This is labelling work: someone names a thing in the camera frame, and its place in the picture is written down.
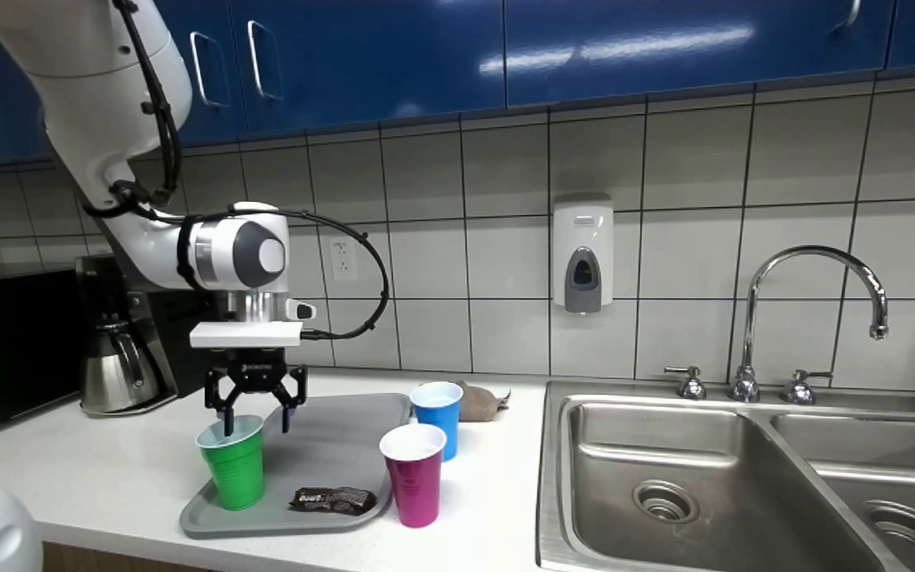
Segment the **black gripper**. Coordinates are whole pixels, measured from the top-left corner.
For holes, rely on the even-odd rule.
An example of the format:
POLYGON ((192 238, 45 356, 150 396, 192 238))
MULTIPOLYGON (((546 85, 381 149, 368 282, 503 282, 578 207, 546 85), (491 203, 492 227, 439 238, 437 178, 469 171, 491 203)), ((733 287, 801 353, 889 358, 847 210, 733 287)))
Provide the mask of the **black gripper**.
POLYGON ((205 375, 205 403, 221 414, 222 436, 237 429, 237 401, 242 393, 275 393, 281 429, 290 434, 294 411, 308 401, 308 369, 290 367, 284 350, 225 350, 211 358, 205 375))

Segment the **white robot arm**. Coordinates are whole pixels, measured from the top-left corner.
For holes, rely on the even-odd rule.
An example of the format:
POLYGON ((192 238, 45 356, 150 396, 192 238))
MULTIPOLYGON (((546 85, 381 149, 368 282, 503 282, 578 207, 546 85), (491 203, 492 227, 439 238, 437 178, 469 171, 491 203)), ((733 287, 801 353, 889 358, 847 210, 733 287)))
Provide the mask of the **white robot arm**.
POLYGON ((304 371, 286 367, 302 344, 290 311, 290 222, 269 203, 176 215, 141 189, 130 159, 165 153, 179 186, 179 127, 192 78, 154 0, 0 0, 0 45, 41 99, 41 132, 125 264, 155 289, 237 293, 240 317, 202 321, 194 350, 225 353, 207 371, 205 403, 231 434, 242 393, 275 393, 290 417, 304 371))

